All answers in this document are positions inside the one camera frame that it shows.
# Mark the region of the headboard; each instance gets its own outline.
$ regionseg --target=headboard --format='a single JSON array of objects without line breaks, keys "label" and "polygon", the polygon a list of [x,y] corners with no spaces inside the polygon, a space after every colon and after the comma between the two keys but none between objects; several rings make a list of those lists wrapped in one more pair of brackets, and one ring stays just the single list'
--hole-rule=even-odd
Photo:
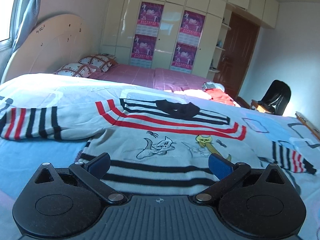
[{"label": "headboard", "polygon": [[29,73],[53,73],[78,62],[92,52],[92,40],[84,20],[62,14],[45,20],[11,56],[1,84]]}]

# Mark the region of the silver bolt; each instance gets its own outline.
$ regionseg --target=silver bolt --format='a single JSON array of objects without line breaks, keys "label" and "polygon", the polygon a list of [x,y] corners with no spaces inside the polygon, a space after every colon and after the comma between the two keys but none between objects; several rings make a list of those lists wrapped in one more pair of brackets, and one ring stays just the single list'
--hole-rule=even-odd
[{"label": "silver bolt", "polygon": [[196,199],[199,201],[209,201],[211,199],[211,196],[209,194],[202,193],[196,195]]},{"label": "silver bolt", "polygon": [[122,194],[114,193],[108,196],[108,199],[111,201],[120,201],[123,200],[124,196]]}]

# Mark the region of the sweater sleeve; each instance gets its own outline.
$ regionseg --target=sweater sleeve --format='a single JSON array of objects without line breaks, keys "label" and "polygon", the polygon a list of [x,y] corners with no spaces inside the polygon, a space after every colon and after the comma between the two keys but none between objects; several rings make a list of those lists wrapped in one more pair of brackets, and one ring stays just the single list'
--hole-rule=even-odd
[{"label": "sweater sleeve", "polygon": [[42,137],[49,139],[83,139],[103,133],[111,127],[98,110],[109,112],[108,104],[92,102],[47,108],[9,107],[0,112],[0,137],[10,140]]}]

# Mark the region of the poster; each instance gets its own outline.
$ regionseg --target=poster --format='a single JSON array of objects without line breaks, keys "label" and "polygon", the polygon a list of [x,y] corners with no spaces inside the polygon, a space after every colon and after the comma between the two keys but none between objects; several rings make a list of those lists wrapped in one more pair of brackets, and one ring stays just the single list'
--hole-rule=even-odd
[{"label": "poster", "polygon": [[136,34],[158,36],[163,7],[162,4],[142,2]]},{"label": "poster", "polygon": [[191,73],[204,20],[205,16],[202,14],[184,11],[171,70]]},{"label": "poster", "polygon": [[177,42],[170,69],[191,73],[196,52],[197,47]]},{"label": "poster", "polygon": [[135,34],[130,65],[151,68],[156,37]]},{"label": "poster", "polygon": [[181,22],[178,42],[192,46],[198,46],[205,16],[202,14],[184,11]]}]

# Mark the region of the black leather chair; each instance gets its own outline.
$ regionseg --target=black leather chair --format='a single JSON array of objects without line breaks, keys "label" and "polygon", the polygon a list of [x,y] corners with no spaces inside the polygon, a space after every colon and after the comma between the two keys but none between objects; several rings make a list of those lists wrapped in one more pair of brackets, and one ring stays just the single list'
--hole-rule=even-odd
[{"label": "black leather chair", "polygon": [[291,90],[289,86],[282,81],[274,80],[264,97],[258,101],[258,104],[275,115],[283,115],[290,97]]}]

